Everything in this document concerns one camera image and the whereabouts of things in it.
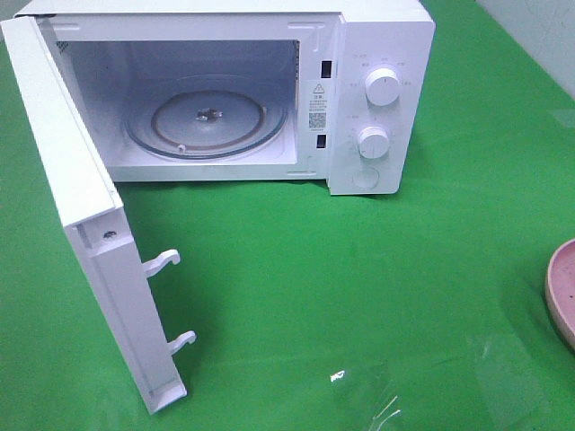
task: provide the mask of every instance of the white wall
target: white wall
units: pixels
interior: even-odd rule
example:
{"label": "white wall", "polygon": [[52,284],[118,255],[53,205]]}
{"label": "white wall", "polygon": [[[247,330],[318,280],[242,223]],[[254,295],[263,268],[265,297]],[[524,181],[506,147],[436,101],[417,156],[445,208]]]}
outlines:
{"label": "white wall", "polygon": [[[22,9],[30,0],[0,0],[0,21],[12,18],[12,16]],[[0,30],[0,40],[4,40],[2,30]]]}
{"label": "white wall", "polygon": [[575,99],[575,0],[477,0]]}

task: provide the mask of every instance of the control panel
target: control panel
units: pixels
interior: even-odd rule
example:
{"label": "control panel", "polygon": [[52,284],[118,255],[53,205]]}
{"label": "control panel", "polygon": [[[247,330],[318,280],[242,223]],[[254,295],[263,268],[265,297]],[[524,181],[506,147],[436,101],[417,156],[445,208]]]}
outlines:
{"label": "control panel", "polygon": [[395,193],[435,24],[344,25],[328,185],[334,195]]}

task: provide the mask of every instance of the qr code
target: qr code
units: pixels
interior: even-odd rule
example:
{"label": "qr code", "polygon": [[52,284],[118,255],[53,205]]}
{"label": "qr code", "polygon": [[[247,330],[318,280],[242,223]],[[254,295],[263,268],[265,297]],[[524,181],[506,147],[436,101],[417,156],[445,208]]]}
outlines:
{"label": "qr code", "polygon": [[309,128],[325,128],[325,112],[313,112],[309,114]]}

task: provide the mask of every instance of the turntable plate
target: turntable plate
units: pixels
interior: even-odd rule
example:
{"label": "turntable plate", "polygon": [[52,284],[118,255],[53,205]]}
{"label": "turntable plate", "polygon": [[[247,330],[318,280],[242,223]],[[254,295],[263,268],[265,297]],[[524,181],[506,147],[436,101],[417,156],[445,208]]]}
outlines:
{"label": "turntable plate", "polygon": [[128,98],[130,137],[146,150],[180,159],[239,154],[272,139],[287,109],[276,86],[202,75],[140,87]]}

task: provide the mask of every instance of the timer knob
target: timer knob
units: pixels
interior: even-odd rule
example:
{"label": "timer knob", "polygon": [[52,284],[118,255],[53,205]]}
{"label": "timer knob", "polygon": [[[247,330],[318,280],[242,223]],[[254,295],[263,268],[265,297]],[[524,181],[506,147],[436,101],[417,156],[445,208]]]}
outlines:
{"label": "timer knob", "polygon": [[378,159],[389,150],[387,133],[382,128],[364,128],[358,137],[358,149],[366,159]]}

